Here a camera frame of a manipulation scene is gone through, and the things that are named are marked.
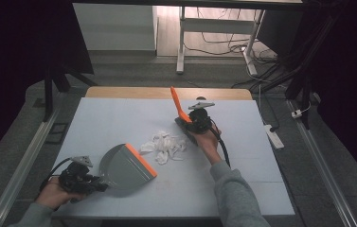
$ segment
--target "power strip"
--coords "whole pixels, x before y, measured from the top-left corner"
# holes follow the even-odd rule
[[[272,128],[271,125],[265,125],[264,129],[266,129],[266,133],[269,136],[270,142],[273,144],[273,147],[276,149],[284,148],[281,140],[278,138],[278,135],[275,131],[271,132],[270,129]]]

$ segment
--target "gray dustpan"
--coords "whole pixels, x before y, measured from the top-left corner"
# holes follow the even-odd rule
[[[112,188],[133,189],[154,179],[157,173],[130,144],[111,148],[101,159],[100,177]]]

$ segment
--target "crumpled tissue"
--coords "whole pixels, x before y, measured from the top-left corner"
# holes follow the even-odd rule
[[[187,142],[178,136],[171,136],[165,131],[160,131],[152,137],[152,140],[140,146],[140,154],[158,151],[155,160],[158,164],[164,165],[169,157],[171,160],[181,161],[182,158],[176,157],[177,152],[182,152],[187,147]]]

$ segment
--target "person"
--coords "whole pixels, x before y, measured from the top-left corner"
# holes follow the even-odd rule
[[[62,189],[58,177],[52,177],[39,197],[25,212],[22,219],[9,227],[48,227],[51,226],[51,214],[55,209],[72,199],[82,200],[83,194],[68,193]]]
[[[213,129],[222,133],[213,124]],[[252,188],[237,169],[231,170],[217,152],[216,136],[207,131],[192,133],[198,146],[211,163],[210,174],[215,181],[214,194],[220,219],[224,227],[268,227],[269,223],[260,213],[259,204]]]
[[[214,192],[220,219],[224,227],[268,227],[259,210],[259,204],[252,188],[237,169],[231,170],[217,152],[218,140],[207,131],[192,134],[198,146],[211,163],[210,174],[215,181]],[[52,178],[37,200],[32,203],[22,220],[11,227],[51,226],[51,213],[72,198],[82,199],[83,195],[67,193],[59,185],[58,178]]]

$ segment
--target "hand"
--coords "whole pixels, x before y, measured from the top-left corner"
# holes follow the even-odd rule
[[[66,192],[60,186],[58,177],[53,177],[48,181],[47,185],[36,199],[36,202],[41,205],[48,206],[51,209],[56,209],[57,207],[66,204],[71,199],[75,198],[82,200],[84,197],[85,195],[83,194]]]
[[[220,130],[217,129],[215,124],[213,124],[212,127],[214,131],[218,132],[218,134],[222,133]],[[222,160],[220,154],[217,152],[217,146],[219,145],[219,141],[217,140],[213,132],[211,132],[211,130],[208,130],[204,134],[196,134],[192,132],[191,134],[195,137],[198,146],[205,153],[206,158],[212,165]]]

